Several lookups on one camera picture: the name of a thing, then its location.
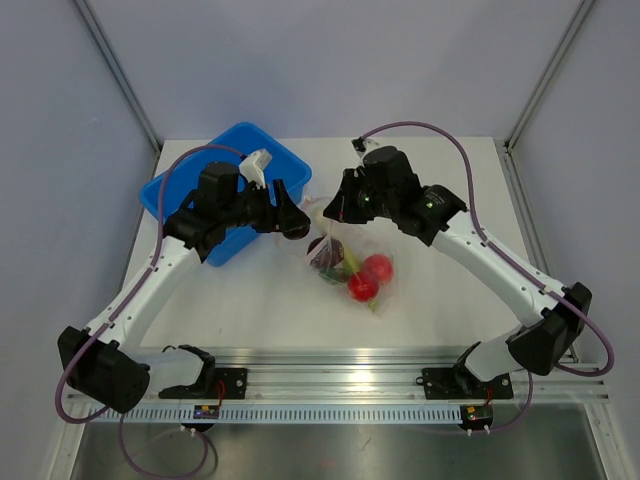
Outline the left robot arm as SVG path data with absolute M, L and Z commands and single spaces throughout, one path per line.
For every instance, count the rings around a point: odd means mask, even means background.
M 283 180 L 265 184 L 231 163 L 208 164 L 196 188 L 161 222 L 146 266 L 85 328 L 69 326 L 60 334 L 63 374 L 56 390 L 70 386 L 104 409 L 131 411 L 151 381 L 150 366 L 135 361 L 133 350 L 179 283 L 239 227 L 298 240 L 309 233 L 311 220 Z

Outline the clear pink-dotted zip bag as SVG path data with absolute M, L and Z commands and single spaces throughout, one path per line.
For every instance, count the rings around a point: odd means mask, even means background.
M 277 247 L 303 268 L 308 278 L 341 301 L 380 316 L 396 296 L 398 268 L 393 250 L 360 225 L 339 223 L 323 215 L 327 197 L 305 194 L 299 207 L 311 220 L 300 240 L 278 239 Z

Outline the green cucumber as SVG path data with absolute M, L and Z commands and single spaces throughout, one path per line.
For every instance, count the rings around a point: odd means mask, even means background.
M 351 274 L 346 269 L 329 268 L 318 272 L 319 276 L 330 284 L 346 283 Z

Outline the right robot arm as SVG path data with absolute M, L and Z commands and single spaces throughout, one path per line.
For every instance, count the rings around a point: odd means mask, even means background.
M 450 369 L 445 384 L 473 398 L 497 377 L 516 370 L 549 374 L 584 328 L 591 292 L 549 277 L 509 251 L 474 224 L 465 202 L 442 185 L 421 185 L 404 152 L 372 140 L 358 140 L 361 159 L 344 171 L 326 218 L 366 224 L 392 221 L 465 267 L 510 308 L 520 326 L 469 347 Z

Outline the red apple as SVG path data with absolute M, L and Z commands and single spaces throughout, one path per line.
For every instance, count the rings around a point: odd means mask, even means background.
M 373 274 L 380 285 L 389 284 L 394 278 L 393 261 L 381 253 L 368 256 L 362 263 L 362 269 Z

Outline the white green leek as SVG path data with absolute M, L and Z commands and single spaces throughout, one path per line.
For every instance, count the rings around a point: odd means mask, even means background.
M 372 274 L 362 271 L 362 262 L 347 245 L 345 235 L 322 215 L 322 209 L 312 211 L 313 226 L 319 236 L 307 247 L 305 261 L 326 283 L 342 286 L 349 297 L 366 305 L 371 312 L 378 309 L 380 283 Z

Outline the dark red onion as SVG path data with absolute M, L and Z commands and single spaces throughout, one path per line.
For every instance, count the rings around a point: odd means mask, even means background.
M 320 250 L 310 259 L 310 265 L 316 270 L 335 268 L 344 260 L 344 248 L 339 240 L 318 237 L 309 244 L 307 254 L 310 255 L 318 246 Z

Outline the red pomegranate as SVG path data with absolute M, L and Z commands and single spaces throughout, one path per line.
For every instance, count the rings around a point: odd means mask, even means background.
M 360 271 L 349 277 L 347 289 L 353 300 L 360 303 L 367 303 L 378 295 L 379 282 L 377 277 L 372 273 Z

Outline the dark purple plum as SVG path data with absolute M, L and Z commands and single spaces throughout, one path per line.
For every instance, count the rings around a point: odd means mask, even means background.
M 310 231 L 310 225 L 304 224 L 301 226 L 295 226 L 291 229 L 282 232 L 282 236 L 286 240 L 300 240 L 308 235 Z

